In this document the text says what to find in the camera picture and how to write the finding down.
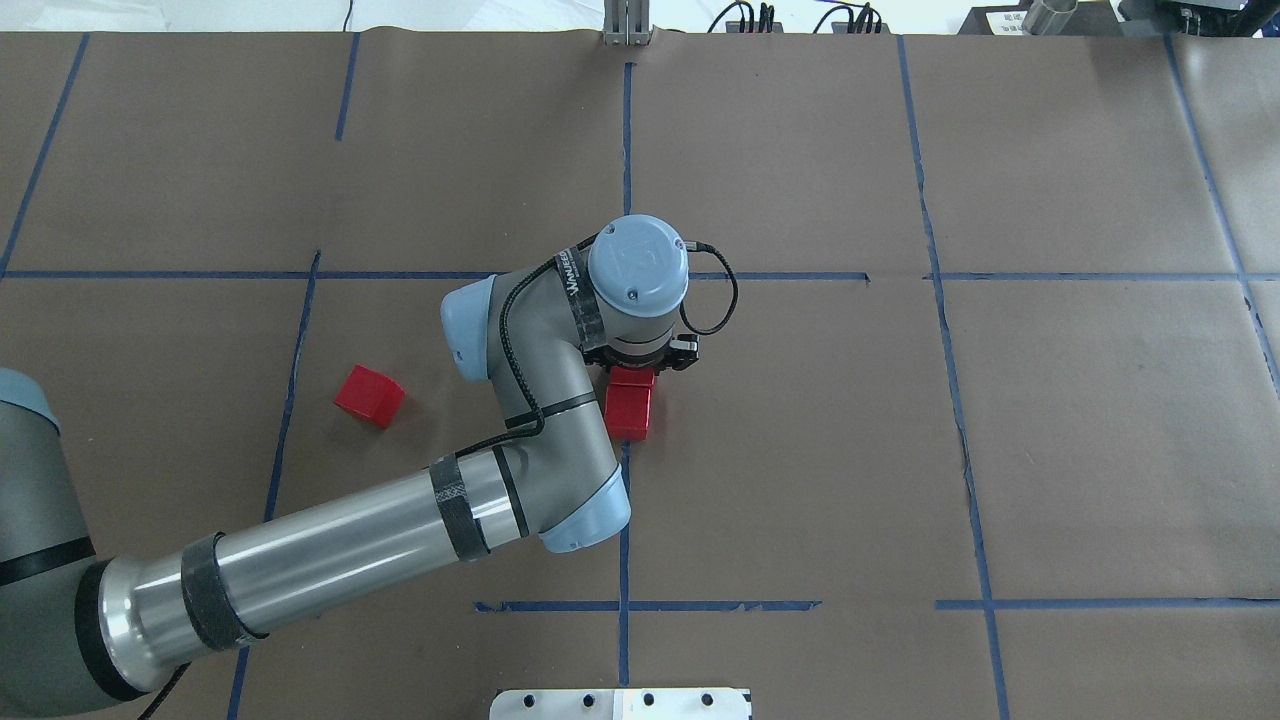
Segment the brown paper table cover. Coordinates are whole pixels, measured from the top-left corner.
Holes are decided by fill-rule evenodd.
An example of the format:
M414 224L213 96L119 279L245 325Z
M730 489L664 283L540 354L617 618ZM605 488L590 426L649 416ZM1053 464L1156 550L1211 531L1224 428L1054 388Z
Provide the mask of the brown paper table cover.
M3 36L3 364L151 559L498 434L438 305L627 211L739 309L530 537L196 664L161 719L1277 716L1277 45ZM332 404L401 383L389 429Z

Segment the aluminium frame post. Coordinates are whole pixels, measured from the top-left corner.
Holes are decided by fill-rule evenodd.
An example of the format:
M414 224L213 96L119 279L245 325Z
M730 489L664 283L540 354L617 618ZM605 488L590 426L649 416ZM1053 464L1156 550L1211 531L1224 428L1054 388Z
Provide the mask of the aluminium frame post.
M649 0L605 0L602 40L607 47L643 47L652 42Z

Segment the red cube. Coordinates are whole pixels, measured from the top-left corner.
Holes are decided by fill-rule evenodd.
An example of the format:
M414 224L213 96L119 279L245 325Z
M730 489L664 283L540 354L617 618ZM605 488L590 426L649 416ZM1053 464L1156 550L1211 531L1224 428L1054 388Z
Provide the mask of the red cube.
M605 389L604 423L612 439L643 442L652 425L652 386L609 384Z
M406 398L401 383L365 365L355 364L332 404L379 429L389 429Z
M613 366L609 370L609 386L652 389L657 382L655 368Z

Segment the steel cup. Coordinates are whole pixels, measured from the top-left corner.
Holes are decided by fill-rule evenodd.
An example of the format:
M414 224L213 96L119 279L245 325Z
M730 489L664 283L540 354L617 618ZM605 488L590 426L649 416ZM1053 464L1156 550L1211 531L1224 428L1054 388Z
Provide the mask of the steel cup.
M1034 0L1025 10L1021 32L1029 36L1062 33L1078 9L1078 0Z

